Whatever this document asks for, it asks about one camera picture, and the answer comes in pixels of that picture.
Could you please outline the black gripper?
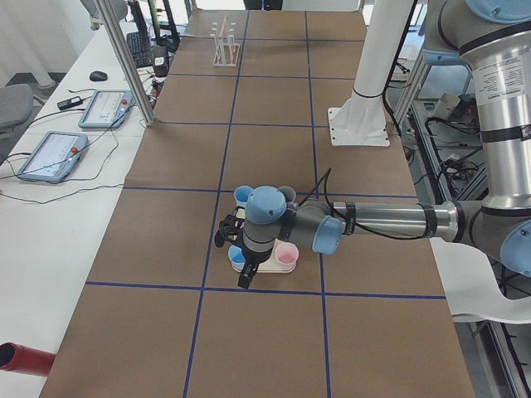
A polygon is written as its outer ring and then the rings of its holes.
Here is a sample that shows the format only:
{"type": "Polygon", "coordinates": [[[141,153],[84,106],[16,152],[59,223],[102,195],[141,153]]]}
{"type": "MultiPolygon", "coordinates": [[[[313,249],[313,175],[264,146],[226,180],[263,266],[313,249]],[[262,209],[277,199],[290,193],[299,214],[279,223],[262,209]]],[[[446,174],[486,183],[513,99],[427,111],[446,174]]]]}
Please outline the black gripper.
{"type": "Polygon", "coordinates": [[[241,273],[239,274],[237,286],[242,289],[250,288],[251,282],[257,273],[260,262],[256,259],[246,260],[241,273]]]}

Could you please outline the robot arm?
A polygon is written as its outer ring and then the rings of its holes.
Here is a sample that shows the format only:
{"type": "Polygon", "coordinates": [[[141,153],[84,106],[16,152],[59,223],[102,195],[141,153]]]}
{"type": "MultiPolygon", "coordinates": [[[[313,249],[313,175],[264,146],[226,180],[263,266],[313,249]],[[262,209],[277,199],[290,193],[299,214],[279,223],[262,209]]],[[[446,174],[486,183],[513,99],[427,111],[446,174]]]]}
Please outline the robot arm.
{"type": "Polygon", "coordinates": [[[245,215],[227,217],[215,243],[245,257],[238,284],[248,288],[278,240],[333,254],[342,236],[395,240],[439,237],[481,250],[508,269],[530,272],[530,4],[527,1],[431,1],[425,53],[460,57],[472,70],[488,194],[440,205],[335,203],[290,187],[258,187],[245,215]]]}

